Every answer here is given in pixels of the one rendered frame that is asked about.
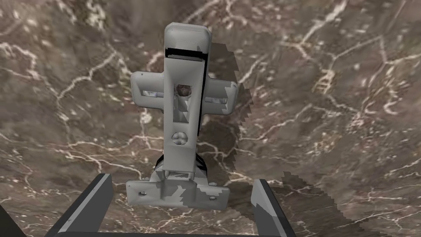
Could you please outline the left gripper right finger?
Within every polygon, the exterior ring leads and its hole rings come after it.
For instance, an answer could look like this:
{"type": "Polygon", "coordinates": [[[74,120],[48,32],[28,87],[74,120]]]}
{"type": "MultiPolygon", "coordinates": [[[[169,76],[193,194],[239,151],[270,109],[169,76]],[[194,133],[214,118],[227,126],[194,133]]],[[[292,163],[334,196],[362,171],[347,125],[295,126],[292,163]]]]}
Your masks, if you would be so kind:
{"type": "Polygon", "coordinates": [[[291,224],[265,179],[254,181],[251,203],[259,235],[296,237],[291,224]]]}

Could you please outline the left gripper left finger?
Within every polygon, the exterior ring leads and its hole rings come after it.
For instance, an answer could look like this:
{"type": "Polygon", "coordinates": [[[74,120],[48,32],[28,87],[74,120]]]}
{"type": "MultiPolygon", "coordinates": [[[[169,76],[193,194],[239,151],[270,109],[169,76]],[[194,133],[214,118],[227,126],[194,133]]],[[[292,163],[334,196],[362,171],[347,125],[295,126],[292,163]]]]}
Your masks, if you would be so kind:
{"type": "Polygon", "coordinates": [[[113,199],[111,174],[98,174],[44,237],[60,232],[98,232],[113,199]]]}

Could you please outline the grey cross-shaped tap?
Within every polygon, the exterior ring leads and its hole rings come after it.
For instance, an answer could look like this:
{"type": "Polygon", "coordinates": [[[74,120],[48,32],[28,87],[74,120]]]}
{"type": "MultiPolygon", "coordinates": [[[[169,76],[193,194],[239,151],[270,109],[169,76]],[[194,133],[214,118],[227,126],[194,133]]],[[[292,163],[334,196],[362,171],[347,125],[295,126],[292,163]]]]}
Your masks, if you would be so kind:
{"type": "Polygon", "coordinates": [[[197,154],[201,118],[233,112],[238,87],[209,77],[211,31],[201,25],[170,23],[164,31],[164,70],[131,74],[139,107],[163,112],[164,153],[149,179],[127,181],[127,202],[171,208],[223,210],[230,190],[210,184],[197,154]]]}

